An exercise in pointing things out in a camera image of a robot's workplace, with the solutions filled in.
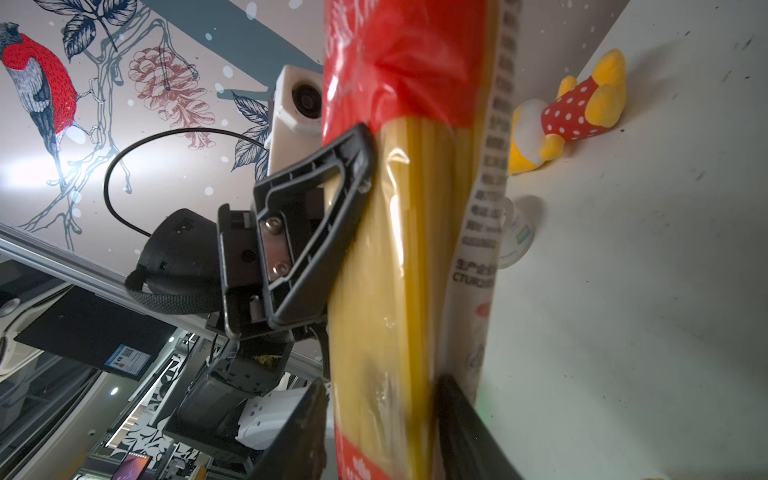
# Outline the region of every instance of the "plush toy foot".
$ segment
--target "plush toy foot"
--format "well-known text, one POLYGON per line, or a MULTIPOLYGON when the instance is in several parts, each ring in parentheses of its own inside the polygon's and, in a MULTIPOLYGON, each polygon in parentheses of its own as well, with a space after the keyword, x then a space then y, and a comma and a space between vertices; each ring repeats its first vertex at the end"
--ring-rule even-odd
POLYGON ((619 121, 624 110, 624 99, 621 95, 623 86, 616 87, 606 84, 598 87, 592 94, 584 111, 584 118, 593 125, 611 128, 619 121))
POLYGON ((560 135, 549 134, 544 138, 544 144, 539 148, 538 154, 544 161, 554 160, 563 154, 565 139, 560 135))
POLYGON ((560 90, 558 90, 558 98, 562 97, 563 95, 567 94, 569 91, 576 88, 577 82, 576 77, 568 75, 566 78, 563 78, 563 80, 560 82, 560 90))
POLYGON ((627 61, 621 51, 614 48, 603 55, 594 66, 592 78, 598 85, 623 84, 627 80, 627 61))

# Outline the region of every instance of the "blue and white sticker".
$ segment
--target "blue and white sticker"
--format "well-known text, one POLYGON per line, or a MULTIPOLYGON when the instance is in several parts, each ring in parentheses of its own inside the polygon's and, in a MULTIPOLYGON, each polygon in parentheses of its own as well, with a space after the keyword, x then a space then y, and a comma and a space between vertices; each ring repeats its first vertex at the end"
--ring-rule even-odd
POLYGON ((151 355, 147 353, 139 352, 138 350, 125 345, 120 345, 118 349, 114 351, 112 356, 109 357, 109 360, 107 360, 105 365, 122 372, 130 373, 131 375, 138 375, 150 357, 151 355))

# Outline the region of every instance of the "red bird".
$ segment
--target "red bird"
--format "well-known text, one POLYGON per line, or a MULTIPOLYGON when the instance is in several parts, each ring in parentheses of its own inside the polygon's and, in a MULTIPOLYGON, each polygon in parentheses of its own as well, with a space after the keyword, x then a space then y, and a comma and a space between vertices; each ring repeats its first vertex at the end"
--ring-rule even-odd
POLYGON ((74 111, 77 100, 84 94, 74 90, 61 60, 27 35, 19 34, 15 23, 0 23, 0 55, 22 106, 37 125, 45 149, 56 162, 59 184, 64 190, 66 180, 58 158, 58 145, 67 128, 74 125, 81 129, 74 122, 74 111))

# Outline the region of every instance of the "bird wing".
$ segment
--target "bird wing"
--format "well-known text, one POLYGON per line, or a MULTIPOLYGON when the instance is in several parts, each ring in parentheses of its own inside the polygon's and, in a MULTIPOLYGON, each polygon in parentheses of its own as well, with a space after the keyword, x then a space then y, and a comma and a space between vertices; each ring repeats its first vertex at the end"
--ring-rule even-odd
POLYGON ((42 112, 51 104, 51 87, 37 60, 30 58, 22 70, 7 66, 6 68, 16 85, 18 98, 27 112, 42 112))

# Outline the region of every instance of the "camera lens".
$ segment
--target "camera lens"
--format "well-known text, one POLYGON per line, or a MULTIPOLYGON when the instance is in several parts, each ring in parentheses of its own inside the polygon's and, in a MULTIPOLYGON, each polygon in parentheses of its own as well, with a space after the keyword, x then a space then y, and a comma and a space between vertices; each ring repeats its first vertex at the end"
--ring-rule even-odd
POLYGON ((299 85, 293 89, 293 104, 307 118, 320 118, 323 99, 312 85, 299 85))

